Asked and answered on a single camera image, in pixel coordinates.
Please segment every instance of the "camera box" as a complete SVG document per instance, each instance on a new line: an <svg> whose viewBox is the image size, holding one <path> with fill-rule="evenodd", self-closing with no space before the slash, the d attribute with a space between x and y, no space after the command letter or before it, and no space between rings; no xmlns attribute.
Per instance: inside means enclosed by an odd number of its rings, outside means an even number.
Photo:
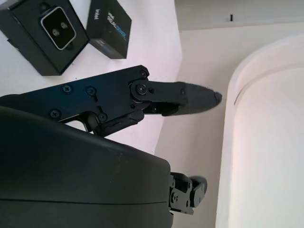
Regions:
<svg viewBox="0 0 304 228"><path fill-rule="evenodd" d="M91 0L90 44L111 59L127 58L132 20L116 0Z"/></svg>
<svg viewBox="0 0 304 228"><path fill-rule="evenodd" d="M43 76L61 75L88 43L69 0L9 0L0 30Z"/></svg>

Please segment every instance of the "screw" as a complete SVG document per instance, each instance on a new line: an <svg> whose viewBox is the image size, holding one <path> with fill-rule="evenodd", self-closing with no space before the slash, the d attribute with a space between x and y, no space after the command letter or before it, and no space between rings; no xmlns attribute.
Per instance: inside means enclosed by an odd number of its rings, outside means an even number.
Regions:
<svg viewBox="0 0 304 228"><path fill-rule="evenodd" d="M98 119L99 119L101 122L105 122L105 121L108 119L108 117L106 116L105 113L101 113L101 114L98 115Z"/></svg>
<svg viewBox="0 0 304 228"><path fill-rule="evenodd" d="M90 86L86 89L86 93L90 96L94 96L96 94L96 89Z"/></svg>
<svg viewBox="0 0 304 228"><path fill-rule="evenodd" d="M147 92L147 87L144 84L138 84L136 86L136 90L137 90L138 94L145 95Z"/></svg>
<svg viewBox="0 0 304 228"><path fill-rule="evenodd" d="M61 112L58 109L52 109L49 112L50 117L53 119L59 119L61 117Z"/></svg>
<svg viewBox="0 0 304 228"><path fill-rule="evenodd" d="M66 29L66 28L67 28L67 24L64 23L64 22L61 22L61 23L60 23L60 26L61 26L61 28L63 28L63 29Z"/></svg>
<svg viewBox="0 0 304 228"><path fill-rule="evenodd" d="M147 77L148 76L148 72L145 71L145 70L141 70L140 74L141 74L142 77Z"/></svg>
<svg viewBox="0 0 304 228"><path fill-rule="evenodd" d="M70 86L70 85L68 85L68 84L66 84L66 85L64 85L63 87L62 87L62 91L64 92L64 93L71 93L72 91L73 91L73 88L72 88L72 86Z"/></svg>
<svg viewBox="0 0 304 228"><path fill-rule="evenodd" d="M57 29L53 29L52 33L55 37L58 37L60 35L60 32Z"/></svg>

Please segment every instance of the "camera lens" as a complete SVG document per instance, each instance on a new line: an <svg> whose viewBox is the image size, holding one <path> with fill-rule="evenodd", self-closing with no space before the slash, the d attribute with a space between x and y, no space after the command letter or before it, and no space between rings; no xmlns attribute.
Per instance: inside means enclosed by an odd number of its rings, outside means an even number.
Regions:
<svg viewBox="0 0 304 228"><path fill-rule="evenodd" d="M61 22L61 28L63 28L63 29L66 29L67 28L67 24L66 23L64 23L64 22Z"/></svg>
<svg viewBox="0 0 304 228"><path fill-rule="evenodd" d="M60 35L59 31L55 28L52 30L52 33L55 37L58 37Z"/></svg>

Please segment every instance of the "black bracket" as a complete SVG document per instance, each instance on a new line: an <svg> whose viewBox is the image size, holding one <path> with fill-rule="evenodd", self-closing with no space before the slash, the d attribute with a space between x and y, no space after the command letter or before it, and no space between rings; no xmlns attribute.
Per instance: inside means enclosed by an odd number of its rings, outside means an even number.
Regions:
<svg viewBox="0 0 304 228"><path fill-rule="evenodd" d="M184 174L172 172L170 183L171 210L193 215L193 208L196 208L205 197L207 180L199 176L189 178Z"/></svg>
<svg viewBox="0 0 304 228"><path fill-rule="evenodd" d="M163 116L204 112L217 106L221 94L184 82L148 81L149 72L135 66L67 84L0 98L0 105L53 121L80 121L101 137L138 124L144 114Z"/></svg>

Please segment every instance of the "white table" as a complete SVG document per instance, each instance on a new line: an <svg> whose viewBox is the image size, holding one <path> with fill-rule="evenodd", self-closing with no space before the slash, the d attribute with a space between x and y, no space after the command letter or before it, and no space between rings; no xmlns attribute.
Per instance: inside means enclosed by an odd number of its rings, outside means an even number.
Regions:
<svg viewBox="0 0 304 228"><path fill-rule="evenodd" d="M90 0L70 1L86 27ZM150 80L175 81L181 63L181 43L174 0L119 2L132 19L128 58L111 60L87 45L62 76L41 76L0 32L0 96L21 94L136 65L149 69ZM153 154L162 124L161 116L146 116L138 125L108 138Z"/></svg>

